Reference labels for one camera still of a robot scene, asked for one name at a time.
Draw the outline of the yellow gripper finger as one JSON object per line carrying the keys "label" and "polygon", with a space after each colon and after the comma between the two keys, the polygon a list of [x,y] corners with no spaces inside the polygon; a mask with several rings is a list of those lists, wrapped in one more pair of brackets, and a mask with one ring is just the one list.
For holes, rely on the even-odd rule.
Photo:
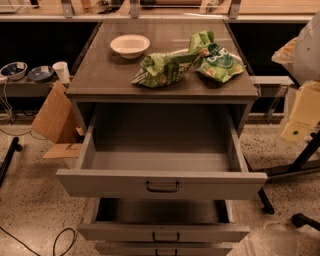
{"label": "yellow gripper finger", "polygon": [[306,81],[297,91],[290,115],[280,137],[301,142],[320,122],[320,82]]}

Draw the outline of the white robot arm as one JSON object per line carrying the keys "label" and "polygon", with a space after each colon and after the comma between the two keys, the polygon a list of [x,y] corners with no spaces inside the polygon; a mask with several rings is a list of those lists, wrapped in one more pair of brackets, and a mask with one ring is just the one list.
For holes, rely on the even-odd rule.
{"label": "white robot arm", "polygon": [[320,12],[271,60],[283,65],[300,85],[280,133],[282,139],[297,143],[320,122]]}

